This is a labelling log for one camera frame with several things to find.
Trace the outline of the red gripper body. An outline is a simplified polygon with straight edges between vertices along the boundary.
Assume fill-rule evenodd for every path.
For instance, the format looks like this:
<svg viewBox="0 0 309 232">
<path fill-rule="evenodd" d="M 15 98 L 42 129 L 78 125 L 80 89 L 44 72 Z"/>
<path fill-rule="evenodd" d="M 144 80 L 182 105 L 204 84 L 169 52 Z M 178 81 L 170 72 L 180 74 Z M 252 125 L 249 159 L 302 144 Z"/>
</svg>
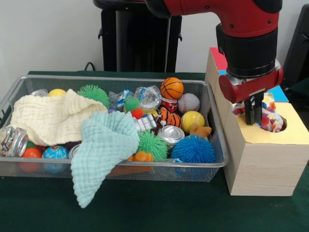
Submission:
<svg viewBox="0 0 309 232">
<path fill-rule="evenodd" d="M 237 103 L 245 101 L 257 93 L 266 92 L 280 85 L 282 80 L 283 68 L 276 61 L 273 71 L 254 79 L 238 79 L 229 73 L 220 75 L 219 86 L 222 94 L 228 101 Z"/>
</svg>

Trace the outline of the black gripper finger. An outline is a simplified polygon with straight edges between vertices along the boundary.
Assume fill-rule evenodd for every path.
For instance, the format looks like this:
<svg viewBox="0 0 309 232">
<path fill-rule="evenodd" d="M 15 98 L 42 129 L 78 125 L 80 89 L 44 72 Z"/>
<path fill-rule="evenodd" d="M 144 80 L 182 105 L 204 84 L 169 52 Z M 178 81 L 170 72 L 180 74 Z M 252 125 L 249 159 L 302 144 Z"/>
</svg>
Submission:
<svg viewBox="0 0 309 232">
<path fill-rule="evenodd" d="M 262 101 L 264 99 L 264 92 L 259 92 L 254 95 L 254 121 L 259 123 L 262 118 Z"/>
<path fill-rule="evenodd" d="M 252 102 L 250 99 L 246 99 L 244 101 L 245 106 L 245 120 L 247 125 L 253 125 L 254 124 L 254 110 L 252 106 Z"/>
</svg>

